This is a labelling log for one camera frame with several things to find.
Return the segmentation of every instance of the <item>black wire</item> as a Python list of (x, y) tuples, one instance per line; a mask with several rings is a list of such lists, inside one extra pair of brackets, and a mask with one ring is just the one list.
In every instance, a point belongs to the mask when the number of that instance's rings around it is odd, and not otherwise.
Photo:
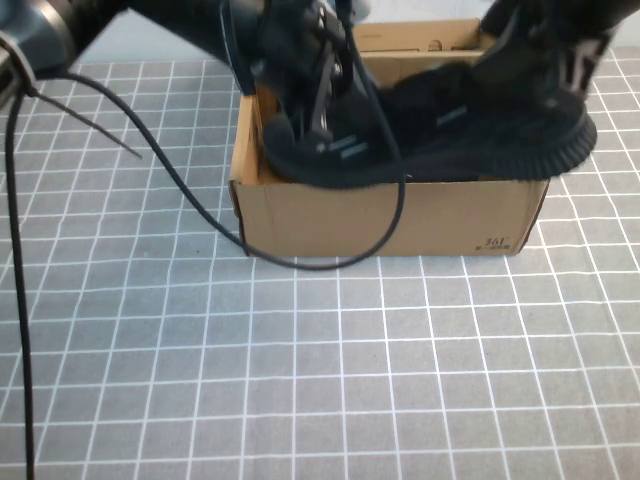
[(20, 215), (18, 213), (18, 192), (15, 169), (15, 134), (24, 102), (24, 90), (18, 92), (9, 119), (5, 137), (5, 164), (7, 174), (7, 198), (9, 204), (9, 225), (13, 247), (13, 270), (16, 279), (16, 298), (18, 299), (18, 319), (20, 321), (20, 339), (22, 340), (22, 374), (24, 377), (24, 425), (27, 480), (35, 479), (35, 445), (33, 433), (33, 378), (31, 371), (31, 341), (29, 338), (29, 311), (27, 310), (27, 290), (24, 282), (22, 242), (20, 241)]
[(355, 62), (356, 68), (358, 69), (358, 72), (362, 77), (362, 83), (365, 86), (367, 95), (373, 105), (374, 111), (378, 116), (378, 120), (380, 122), (380, 126), (382, 127), (385, 139), (389, 144), (389, 149), (391, 151), (393, 160), (398, 167), (398, 182), (399, 182), (398, 201), (396, 204), (396, 210), (393, 216), (393, 220), (391, 221), (389, 228), (387, 229), (383, 237), (372, 248), (367, 250), (362, 255), (358, 255), (357, 257), (354, 257), (352, 259), (346, 260), (341, 263), (335, 263), (330, 265), (305, 265), (305, 264), (290, 262), (282, 258), (278, 258), (273, 255), (270, 255), (252, 245), (247, 244), (241, 238), (237, 237), (236, 235), (231, 233), (231, 231), (225, 228), (222, 224), (220, 224), (200, 203), (200, 201), (195, 197), (195, 195), (191, 192), (191, 190), (189, 190), (189, 187), (187, 187), (187, 185), (184, 183), (184, 181), (182, 180), (182, 178), (180, 177), (176, 169), (171, 164), (171, 161), (162, 150), (162, 147), (158, 145), (158, 142), (153, 137), (153, 135), (151, 134), (149, 129), (146, 127), (144, 122), (131, 109), (131, 107), (129, 107), (129, 105), (127, 105), (116, 93), (114, 93), (109, 88), (105, 87), (104, 85), (96, 82), (91, 78), (87, 78), (82, 75), (78, 75), (71, 72), (60, 73), (60, 74), (54, 75), (51, 78), (72, 80), (74, 82), (78, 82), (83, 85), (86, 85), (87, 87), (93, 88), (94, 90), (100, 92), (109, 100), (111, 100), (118, 108), (120, 108), (125, 113), (125, 115), (131, 119), (133, 124), (140, 131), (140, 133), (145, 138), (145, 140), (147, 141), (147, 143), (149, 144), (153, 152), (158, 156), (160, 163), (162, 163), (164, 168), (167, 170), (167, 172), (171, 176), (172, 180), (178, 186), (178, 188), (180, 189), (182, 194), (186, 197), (186, 199), (189, 201), (189, 203), (191, 203), (191, 205), (207, 221), (207, 223), (209, 223), (213, 228), (218, 230), (222, 235), (224, 235), (227, 239), (229, 239), (231, 242), (236, 244), (238, 247), (244, 249), (245, 251), (249, 252), (250, 254), (258, 258), (261, 258), (270, 263), (273, 263), (275, 265), (279, 265), (285, 268), (293, 268), (293, 269), (305, 270), (310, 272), (323, 272), (323, 271), (329, 271), (329, 270), (337, 270), (337, 269), (351, 267), (353, 265), (363, 262), (368, 258), (373, 257), (389, 242), (393, 234), (396, 232), (398, 228), (398, 224), (400, 223), (400, 220), (402, 218), (402, 214), (404, 212), (405, 199), (406, 199), (406, 190), (407, 190), (407, 181), (406, 181), (402, 154), (400, 153), (400, 148), (398, 147), (398, 143), (393, 135), (391, 126), (387, 121), (384, 111), (380, 106), (380, 102), (378, 101), (378, 96), (375, 92), (375, 89), (371, 81), (369, 80), (369, 77), (367, 76), (364, 64), (362, 63), (362, 58), (358, 54), (358, 49), (356, 47), (351, 29), (347, 28), (346, 30), (348, 32), (347, 41), (349, 42), (350, 49), (352, 50), (352, 53), (354, 55), (354, 62)]
[[(153, 135), (146, 127), (144, 122), (140, 119), (140, 117), (113, 91), (109, 88), (101, 85), (100, 83), (92, 80), (90, 78), (84, 77), (82, 75), (77, 75), (74, 73), (66, 72), (59, 75), (55, 75), (51, 78), (60, 78), (72, 80), (81, 84), (84, 84), (98, 92), (102, 93), (109, 100), (111, 100), (116, 106), (118, 106), (134, 123), (134, 125), (138, 128), (142, 136), (148, 142), (151, 149), (158, 156), (158, 159), (165, 167), (173, 181), (176, 183), (180, 191), (183, 195), (189, 200), (191, 205), (202, 215), (202, 217), (212, 225), (216, 230), (222, 233), (227, 239), (236, 244), (237, 246), (243, 248), (247, 252), (255, 255), (256, 257), (262, 258), (268, 262), (271, 262), (275, 265), (279, 265), (286, 268), (295, 268), (299, 270), (313, 271), (313, 272), (321, 272), (328, 270), (336, 270), (340, 268), (346, 268), (353, 265), (356, 265), (378, 253), (391, 239), (393, 234), (396, 232), (398, 224), (400, 223), (400, 219), (402, 218), (402, 214), (404, 211), (404, 204), (406, 199), (406, 175), (404, 170), (404, 164), (402, 159), (402, 154), (400, 152), (400, 148), (395, 139), (391, 126), (380, 106), (380, 102), (378, 101), (378, 96), (373, 87), (364, 64), (362, 62), (362, 58), (358, 52), (355, 39), (353, 37), (353, 31), (351, 25), (347, 22), (344, 22), (346, 39), (349, 49), (353, 55), (353, 61), (356, 66), (356, 69), (362, 79), (362, 83), (364, 85), (365, 91), (369, 98), (369, 101), (372, 104), (374, 112), (378, 117), (378, 121), (380, 123), (380, 127), (382, 128), (383, 135), (385, 140), (388, 143), (389, 150), (393, 161), (395, 162), (398, 170), (398, 200), (396, 204), (396, 210), (393, 216), (393, 220), (389, 225), (386, 233), (383, 237), (368, 251), (354, 257), (345, 262), (331, 264), (331, 265), (304, 265), (298, 264), (294, 262), (289, 262), (287, 260), (275, 257), (266, 252), (259, 250), (251, 245), (248, 245), (242, 239), (235, 236), (228, 229), (226, 229), (223, 225), (221, 225), (215, 218), (204, 208), (204, 206), (198, 201), (198, 199), (193, 195), (191, 190), (187, 187), (187, 185), (183, 182), (180, 175), (177, 173), (166, 154), (158, 144), (158, 142), (153, 138)], [(25, 91), (20, 90), (16, 96), (16, 99), (11, 107), (11, 112), (9, 114), (9, 118), (7, 120), (6, 126), (6, 137), (5, 137), (5, 163), (6, 163), (6, 176), (7, 176), (7, 196), (8, 196), (8, 206), (9, 206), (9, 221), (10, 221), (10, 230), (11, 230), (11, 241), (13, 247), (13, 263), (14, 263), (14, 274), (15, 274), (15, 283), (16, 283), (16, 297), (18, 301), (18, 318), (20, 323), (20, 337), (22, 341), (22, 367), (23, 367), (23, 378), (24, 378), (24, 415), (25, 415), (25, 454), (26, 454), (26, 470), (27, 470), (27, 480), (35, 480), (35, 442), (34, 442), (34, 420), (33, 420), (33, 375), (32, 375), (32, 366), (31, 366), (31, 341), (29, 336), (29, 312), (27, 307), (27, 294), (24, 280), (24, 262), (22, 256), (22, 242), (20, 240), (20, 216), (18, 211), (18, 194), (16, 187), (16, 172), (15, 172), (15, 133), (16, 127), (18, 124), (18, 118), (20, 115), (20, 109), (24, 102)]]

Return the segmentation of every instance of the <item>gray cutting mat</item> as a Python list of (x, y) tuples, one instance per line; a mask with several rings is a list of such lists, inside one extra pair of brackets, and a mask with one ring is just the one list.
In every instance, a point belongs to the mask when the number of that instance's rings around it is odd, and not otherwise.
[[(213, 62), (84, 65), (227, 224), (239, 95)], [(632, 480), (640, 472), (640, 49), (600, 70), (594, 159), (522, 255), (309, 275), (212, 233), (93, 92), (19, 140), (40, 479)], [(4, 175), (0, 190), (4, 192)], [(0, 198), (0, 478), (23, 479)]]

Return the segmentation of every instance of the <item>white grid line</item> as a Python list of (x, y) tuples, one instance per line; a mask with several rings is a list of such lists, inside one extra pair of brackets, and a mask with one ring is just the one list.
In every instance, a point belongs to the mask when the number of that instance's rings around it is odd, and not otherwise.
[[(629, 331), (629, 332), (624, 332), (625, 335), (629, 335), (629, 336), (639, 336), (640, 335), (640, 331)], [(617, 334), (612, 334), (611, 332), (606, 332), (606, 331), (600, 331), (600, 332), (580, 332), (580, 333), (576, 333), (574, 335), (572, 334), (531, 334), (531, 335), (483, 335), (482, 337), (480, 337), (482, 340), (526, 340), (527, 338), (534, 338), (534, 339), (540, 339), (540, 338), (569, 338), (572, 339), (573, 337), (602, 337), (602, 338), (609, 338), (612, 335), (617, 335)], [(466, 336), (466, 337), (447, 337), (447, 336), (441, 336), (441, 337), (411, 337), (411, 338), (389, 338), (388, 343), (421, 343), (421, 342), (455, 342), (455, 341), (461, 341), (461, 342), (466, 342), (469, 340), (474, 340), (478, 338), (477, 336)], [(248, 347), (249, 345), (252, 345), (254, 347), (266, 347), (266, 346), (279, 346), (279, 347), (293, 347), (294, 345), (296, 345), (296, 343), (298, 345), (340, 345), (340, 344), (345, 344), (345, 345), (349, 345), (349, 344), (367, 344), (367, 343), (383, 343), (385, 342), (385, 339), (381, 338), (381, 339), (354, 339), (354, 340), (318, 340), (318, 341), (300, 341), (300, 342), (264, 342), (264, 343), (260, 343), (260, 342), (252, 342), (252, 343), (229, 343), (229, 344), (222, 344), (222, 345), (206, 345), (204, 348), (206, 350), (224, 350), (224, 349), (232, 349), (232, 348), (245, 348)], [(185, 345), (185, 346), (161, 346), (160, 350), (165, 352), (165, 351), (176, 351), (176, 350), (196, 350), (201, 348), (199, 345)], [(101, 354), (101, 353), (105, 353), (105, 352), (110, 352), (113, 351), (113, 353), (126, 353), (126, 352), (155, 352), (156, 349), (154, 347), (139, 347), (139, 348), (113, 348), (113, 349), (103, 349), (103, 350), (69, 350), (67, 351), (67, 354), (70, 355), (78, 355), (78, 354), (82, 354), (82, 355), (87, 355), (87, 354)], [(58, 356), (58, 355), (63, 355), (65, 353), (65, 350), (52, 350), (52, 351), (36, 351), (33, 352), (33, 356), (34, 357), (45, 357), (45, 356)], [(0, 358), (1, 357), (13, 357), (14, 355), (16, 355), (16, 352), (8, 352), (8, 353), (0, 353)], [(624, 367), (624, 368), (636, 368), (636, 367), (640, 367), (637, 365), (629, 365), (628, 367)]]
[(509, 469), (509, 461), (507, 459), (507, 453), (504, 446), (504, 439), (502, 438), (502, 428), (500, 428), (500, 418), (498, 417), (498, 411), (496, 410), (496, 401), (493, 395), (493, 389), (491, 388), (491, 376), (489, 375), (487, 357), (484, 353), (484, 345), (482, 344), (482, 334), (480, 333), (480, 326), (478, 324), (478, 316), (476, 315), (476, 309), (475, 307), (473, 307), (474, 302), (473, 302), (473, 291), (471, 288), (471, 280), (469, 279), (469, 276), (468, 276), (467, 262), (464, 257), (462, 257), (462, 269), (466, 276), (467, 288), (469, 290), (469, 300), (471, 301), (471, 304), (472, 304), (471, 312), (473, 313), (473, 323), (476, 328), (476, 333), (478, 334), (478, 345), (480, 346), (480, 355), (482, 356), (482, 366), (484, 368), (484, 372), (486, 375), (487, 384), (489, 385), (489, 398), (491, 400), (491, 408), (493, 410), (493, 419), (495, 421), (496, 430), (498, 433), (498, 442), (502, 450), (502, 463), (504, 466), (507, 480), (511, 480), (511, 470)]
[(558, 452), (558, 444), (556, 442), (556, 436), (553, 431), (553, 426), (551, 425), (551, 418), (549, 416), (547, 400), (545, 399), (544, 391), (542, 390), (542, 383), (540, 382), (540, 375), (538, 374), (538, 366), (536, 364), (535, 356), (533, 355), (533, 349), (531, 348), (531, 341), (530, 341), (529, 333), (527, 331), (526, 322), (524, 321), (524, 316), (522, 315), (522, 308), (520, 307), (518, 290), (516, 288), (515, 282), (513, 281), (513, 277), (511, 277), (511, 267), (509, 266), (509, 262), (507, 261), (506, 257), (504, 257), (504, 264), (511, 278), (511, 288), (513, 289), (513, 295), (516, 301), (516, 308), (518, 309), (518, 318), (520, 320), (520, 326), (522, 327), (522, 331), (524, 332), (524, 338), (527, 342), (527, 352), (529, 353), (529, 359), (531, 360), (531, 366), (533, 367), (533, 372), (536, 379), (536, 386), (538, 387), (538, 394), (540, 395), (540, 400), (542, 401), (542, 411), (544, 412), (544, 417), (547, 422), (547, 428), (549, 429), (549, 438), (551, 439), (551, 445), (554, 447), (554, 456), (556, 459), (556, 465), (558, 467), (558, 472), (560, 473), (560, 479), (565, 480), (564, 468), (562, 467), (562, 461), (560, 460), (560, 453)]
[[(206, 64), (205, 62), (202, 62), (202, 77), (200, 78), (200, 90), (202, 90), (202, 87), (204, 85), (204, 72), (205, 72), (205, 67)], [(197, 102), (197, 107), (196, 107), (196, 115), (195, 115), (195, 119), (194, 119), (194, 126), (198, 124), (198, 116), (200, 115), (200, 102), (201, 102), (202, 96), (198, 95), (198, 102)], [(193, 145), (195, 143), (195, 138), (196, 138), (196, 130), (194, 128), (193, 130), (193, 134), (191, 136), (191, 149), (189, 150), (189, 160), (187, 161), (187, 171), (190, 171), (191, 169), (191, 159), (193, 158)], [(180, 208), (184, 208), (184, 197), (182, 198), (182, 204), (180, 205)], [(211, 259), (211, 266), (209, 267), (209, 283), (212, 282), (213, 279), (213, 266), (215, 264), (215, 259), (216, 259), (216, 245), (214, 245), (214, 250), (213, 250), (213, 258)], [(209, 291), (208, 291), (208, 295), (207, 295), (207, 308), (211, 308), (211, 286), (209, 287)], [(191, 440), (190, 440), (190, 444), (189, 444), (189, 463), (187, 464), (187, 470), (185, 473), (185, 480), (189, 480), (191, 478), (191, 469), (193, 468), (193, 457), (194, 457), (194, 451), (195, 451), (195, 444), (196, 444), (196, 418), (199, 416), (199, 408), (200, 408), (200, 395), (202, 392), (202, 375), (204, 372), (204, 359), (206, 356), (206, 352), (207, 352), (207, 334), (209, 331), (209, 322), (206, 321), (204, 322), (204, 332), (202, 335), (202, 352), (200, 353), (200, 369), (198, 371), (198, 382), (196, 383), (196, 399), (195, 399), (195, 406), (193, 407), (193, 416), (194, 416), (194, 420), (193, 420), (193, 425), (191, 426)]]
[[(174, 71), (175, 69), (175, 62), (171, 63), (171, 72)], [(169, 102), (169, 91), (171, 89), (171, 82), (172, 80), (169, 80), (169, 85), (167, 86), (167, 96), (165, 97), (165, 108), (167, 107), (167, 103)], [(162, 125), (164, 124), (164, 116), (165, 114), (162, 114), (162, 118), (160, 120), (160, 127), (162, 127)], [(147, 188), (149, 187), (149, 184), (151, 183), (151, 177), (152, 177), (152, 173), (153, 170), (149, 170), (149, 178), (147, 180)], [(145, 199), (144, 199), (144, 204), (146, 205), (148, 200), (148, 195), (145, 194)], [(178, 214), (178, 218), (176, 220), (176, 226), (174, 229), (174, 233), (178, 231), (178, 228), (180, 226), (180, 216), (182, 215), (182, 212), (180, 212)], [(142, 225), (142, 213), (140, 214), (140, 219), (138, 221), (138, 233), (140, 233), (140, 227)], [(151, 368), (151, 385), (149, 386), (149, 391), (147, 392), (147, 402), (145, 405), (145, 410), (144, 410), (144, 422), (142, 424), (142, 431), (140, 432), (140, 443), (138, 444), (138, 461), (136, 462), (136, 466), (135, 466), (135, 473), (134, 473), (134, 478), (138, 478), (138, 475), (140, 473), (140, 461), (142, 460), (142, 452), (144, 449), (144, 441), (145, 441), (145, 435), (146, 435), (146, 431), (147, 431), (147, 424), (148, 424), (148, 419), (149, 419), (149, 411), (151, 409), (151, 398), (153, 396), (153, 389), (154, 389), (154, 384), (155, 384), (155, 377), (156, 377), (156, 372), (157, 372), (157, 368), (158, 368), (158, 357), (160, 356), (160, 346), (162, 345), (162, 331), (164, 329), (164, 325), (165, 325), (165, 319), (166, 319), (166, 313), (167, 313), (167, 304), (168, 304), (168, 300), (169, 300), (169, 278), (171, 275), (171, 267), (173, 266), (173, 259), (175, 258), (176, 255), (176, 248), (178, 245), (178, 237), (176, 236), (174, 238), (173, 241), (173, 255), (172, 258), (169, 262), (169, 267), (167, 268), (167, 286), (165, 287), (165, 294), (164, 294), (164, 304), (162, 306), (162, 316), (161, 316), (161, 320), (160, 320), (160, 328), (158, 330), (158, 339), (156, 341), (156, 350), (155, 350), (155, 354), (154, 354), (154, 358), (153, 358), (153, 366)], [(122, 303), (120, 304), (120, 308), (123, 308), (124, 306), (124, 302), (125, 302), (125, 298), (126, 298), (126, 293), (123, 292), (122, 295)]]
[(390, 392), (390, 401), (391, 401), (391, 417), (393, 420), (393, 440), (396, 446), (396, 469), (398, 472), (398, 480), (402, 480), (402, 462), (400, 460), (400, 440), (398, 437), (398, 415), (396, 414), (396, 399), (393, 391), (393, 375), (391, 368), (391, 353), (389, 347), (389, 329), (387, 325), (387, 309), (385, 306), (385, 298), (384, 298), (384, 280), (382, 277), (382, 263), (380, 258), (376, 259), (376, 263), (378, 266), (378, 274), (380, 276), (380, 306), (382, 310), (382, 328), (384, 330), (384, 348), (385, 354), (387, 356), (387, 373), (389, 374), (389, 392)]
[[(545, 240), (544, 240), (544, 235), (542, 233), (542, 228), (540, 228), (540, 225), (537, 225), (538, 228), (538, 233), (540, 235), (540, 241), (542, 242), (542, 245), (545, 245)], [(549, 255), (549, 251), (545, 250), (545, 254), (547, 257), (547, 261), (549, 262), (549, 265), (551, 267), (551, 271), (555, 271), (555, 267), (551, 261), (551, 256)], [(556, 288), (558, 289), (558, 295), (560, 296), (560, 300), (564, 300), (564, 295), (562, 293), (562, 288), (560, 287), (560, 280), (558, 280), (558, 278), (555, 278), (555, 283), (556, 283)], [(567, 309), (566, 304), (563, 304), (563, 309), (564, 309), (564, 314), (565, 317), (567, 319), (567, 324), (569, 325), (569, 330), (571, 331), (572, 335), (575, 335), (575, 330), (573, 328), (573, 322), (571, 319), (571, 315), (569, 314), (569, 310)], [(611, 464), (611, 467), (613, 468), (613, 474), (616, 480), (620, 480), (620, 474), (618, 473), (618, 468), (616, 466), (616, 462), (613, 458), (613, 453), (611, 451), (611, 445), (609, 444), (609, 438), (607, 437), (607, 432), (605, 431), (604, 428), (604, 424), (602, 422), (602, 417), (600, 415), (600, 411), (598, 409), (598, 403), (596, 402), (596, 398), (595, 395), (593, 393), (593, 386), (591, 385), (591, 379), (589, 378), (589, 375), (587, 373), (587, 368), (585, 366), (584, 363), (584, 358), (582, 357), (582, 352), (580, 351), (580, 345), (578, 344), (578, 339), (574, 336), (573, 337), (573, 345), (574, 348), (576, 349), (576, 353), (578, 355), (578, 360), (580, 362), (580, 367), (581, 370), (583, 371), (583, 375), (584, 375), (584, 379), (586, 381), (587, 384), (587, 390), (589, 391), (589, 398), (591, 400), (591, 403), (593, 405), (593, 411), (595, 412), (596, 415), (596, 419), (598, 421), (598, 427), (600, 429), (600, 433), (602, 435), (602, 439), (604, 441), (604, 445), (606, 447), (607, 450), (607, 457), (609, 459), (609, 463)]]
[[(598, 408), (603, 409), (627, 409), (627, 408), (640, 408), (640, 404), (612, 404), (612, 405), (598, 405)], [(584, 410), (585, 412), (593, 411), (593, 405), (564, 405), (564, 406), (549, 406), (549, 407), (509, 407), (509, 408), (497, 408), (498, 412), (544, 412), (545, 409), (549, 411), (568, 411), (568, 410)], [(399, 413), (403, 414), (447, 414), (447, 413), (491, 413), (494, 409), (491, 407), (488, 408), (436, 408), (436, 409), (407, 409), (407, 410), (397, 410)], [(294, 418), (321, 418), (321, 417), (334, 417), (337, 415), (342, 415), (342, 411), (336, 412), (308, 412), (308, 413), (263, 413), (263, 414), (247, 414), (246, 418), (250, 418), (252, 420), (255, 419), (265, 419), (265, 418), (286, 418), (286, 419), (294, 419)], [(376, 415), (393, 415), (393, 411), (391, 410), (366, 410), (366, 411), (347, 411), (346, 415), (350, 416), (376, 416)], [(150, 424), (158, 424), (158, 423), (187, 423), (194, 421), (211, 421), (211, 420), (241, 420), (244, 415), (194, 415), (187, 417), (163, 417), (163, 418), (149, 418), (146, 420), (147, 423)], [(142, 425), (145, 420), (101, 420), (98, 422), (98, 425)], [(2, 427), (22, 427), (23, 423), (3, 423)], [(44, 422), (36, 422), (36, 427), (44, 426)], [(78, 426), (92, 426), (94, 422), (92, 421), (77, 421), (77, 422), (50, 422), (49, 426), (56, 427), (78, 427)]]
[(349, 447), (347, 443), (347, 399), (346, 390), (344, 388), (344, 348), (343, 348), (343, 329), (342, 329), (342, 292), (340, 290), (340, 270), (336, 270), (336, 289), (337, 289), (337, 307), (338, 307), (338, 342), (340, 344), (340, 405), (342, 407), (342, 456), (344, 465), (344, 480), (349, 480)]
[[(251, 279), (255, 278), (256, 275), (256, 261), (253, 261), (253, 265), (251, 266)], [(250, 302), (250, 313), (249, 313), (249, 345), (247, 347), (247, 357), (246, 357), (246, 373), (245, 373), (245, 386), (244, 386), (244, 403), (243, 403), (243, 416), (242, 416), (242, 433), (240, 440), (240, 468), (238, 469), (238, 480), (244, 479), (244, 463), (245, 463), (245, 451), (247, 447), (247, 412), (249, 409), (249, 381), (251, 379), (251, 345), (253, 341), (253, 303), (255, 297), (255, 288), (252, 282), (251, 285), (251, 298)]]
[[(638, 448), (640, 443), (616, 443), (611, 444), (614, 448)], [(570, 450), (604, 450), (602, 445), (568, 445), (559, 446), (562, 451)], [(507, 452), (547, 452), (553, 450), (553, 447), (541, 446), (541, 447), (510, 447), (505, 449)], [(459, 453), (499, 453), (502, 450), (500, 448), (456, 448), (453, 450), (453, 454)], [(447, 449), (433, 449), (433, 450), (403, 450), (403, 455), (429, 455), (429, 454), (447, 454), (450, 453)], [(394, 455), (394, 451), (358, 451), (347, 453), (348, 457), (377, 457), (377, 456), (389, 456)], [(341, 456), (341, 453), (304, 453), (298, 454), (298, 458), (335, 458)], [(228, 460), (256, 460), (256, 459), (291, 459), (291, 454), (265, 454), (265, 455), (229, 455), (218, 457), (197, 457), (194, 458), (194, 462), (212, 462), (212, 461), (228, 461)], [(174, 458), (149, 458), (140, 461), (142, 464), (154, 464), (154, 463), (186, 463), (186, 457), (174, 457)], [(91, 465), (135, 465), (134, 460), (99, 460), (90, 462)], [(84, 462), (42, 462), (39, 466), (74, 466), (84, 465)], [(20, 463), (6, 463), (0, 465), (0, 471), (3, 468), (15, 468), (23, 466)]]
[[(611, 367), (586, 367), (586, 368), (540, 368), (537, 370), (538, 373), (582, 373), (582, 372), (606, 372), (606, 371), (629, 371), (632, 370), (630, 367), (625, 366), (611, 366)], [(451, 371), (451, 372), (440, 372), (441, 376), (454, 376), (454, 375), (479, 375), (485, 374), (484, 370), (464, 370), (464, 371)], [(514, 369), (514, 370), (489, 370), (489, 375), (495, 374), (518, 374), (518, 373), (534, 373), (534, 370), (522, 370), (522, 369)], [(402, 372), (402, 373), (394, 373), (395, 377), (414, 377), (414, 376), (436, 376), (436, 372)], [(366, 374), (344, 374), (344, 378), (359, 378), (359, 377), (384, 377), (387, 378), (389, 376), (388, 373), (366, 373)], [(340, 375), (298, 375), (296, 377), (298, 380), (314, 380), (314, 379), (331, 379), (331, 378), (340, 378)], [(226, 382), (241, 382), (246, 380), (246, 377), (230, 377), (230, 378), (217, 378), (217, 379), (204, 379), (202, 383), (226, 383)], [(293, 377), (290, 375), (280, 375), (280, 376), (270, 376), (270, 377), (250, 377), (251, 381), (273, 381), (273, 380), (293, 380)], [(153, 385), (182, 385), (182, 384), (195, 384), (196, 380), (163, 380), (163, 381), (154, 381)], [(118, 387), (141, 387), (141, 386), (149, 386), (152, 382), (111, 382), (110, 386), (118, 386)], [(69, 385), (58, 385), (59, 389), (74, 389), (74, 388), (95, 388), (100, 387), (100, 383), (83, 383), (80, 385), (77, 384), (69, 384)], [(54, 387), (53, 384), (50, 385), (35, 385), (34, 389), (36, 390), (51, 390)], [(22, 390), (22, 387), (0, 387), (0, 391), (18, 391)], [(610, 406), (607, 404), (598, 404), (599, 406)], [(640, 404), (625, 404), (628, 406), (636, 406)], [(593, 408), (593, 404), (582, 406), (583, 408)], [(496, 407), (496, 410), (504, 410), (505, 408)]]
[(447, 410), (445, 408), (446, 403), (444, 401), (444, 390), (442, 388), (442, 376), (440, 374), (440, 361), (438, 360), (438, 350), (435, 342), (435, 332), (433, 329), (433, 318), (431, 316), (431, 308), (429, 302), (429, 289), (427, 288), (427, 278), (424, 274), (424, 262), (420, 257), (420, 273), (422, 274), (422, 287), (424, 288), (424, 298), (427, 305), (427, 316), (429, 319), (429, 333), (431, 334), (431, 348), (433, 352), (434, 367), (436, 369), (436, 378), (438, 380), (438, 394), (440, 398), (440, 406), (442, 407), (442, 420), (444, 422), (444, 433), (447, 439), (447, 449), (449, 450), (449, 465), (451, 468), (452, 480), (457, 480), (458, 475), (456, 473), (455, 461), (453, 458), (453, 446), (451, 444), (451, 432), (449, 431), (449, 419), (447, 418)]

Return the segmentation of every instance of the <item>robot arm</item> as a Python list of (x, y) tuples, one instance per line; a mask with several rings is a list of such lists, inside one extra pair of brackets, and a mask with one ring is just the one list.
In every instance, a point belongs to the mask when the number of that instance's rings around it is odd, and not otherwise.
[[(36, 79), (65, 70), (132, 9), (226, 63), (243, 93), (261, 84), (278, 97), (281, 113), (264, 129), (276, 172), (327, 188), (392, 182), (346, 41), (352, 2), (335, 5), (337, 15), (320, 0), (0, 0), (0, 47), (13, 55), (0, 55), (0, 106), (17, 88), (16, 64)], [(376, 92), (409, 178), (535, 180), (578, 166), (597, 137), (586, 92), (637, 10), (640, 0), (497, 0), (481, 23), (496, 43), (475, 65)]]

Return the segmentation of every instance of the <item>cardboard box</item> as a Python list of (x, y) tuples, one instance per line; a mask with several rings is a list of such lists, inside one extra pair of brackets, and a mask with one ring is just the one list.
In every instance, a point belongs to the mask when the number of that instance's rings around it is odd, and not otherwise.
[[(473, 62), (483, 39), (477, 20), (362, 25), (358, 45), (382, 84), (451, 59)], [(330, 191), (287, 182), (264, 160), (263, 122), (276, 109), (265, 91), (243, 98), (230, 186), (243, 238), (283, 257), (361, 254), (387, 230), (397, 185)], [(519, 253), (548, 182), (477, 181), (407, 186), (404, 216), (384, 256)]]

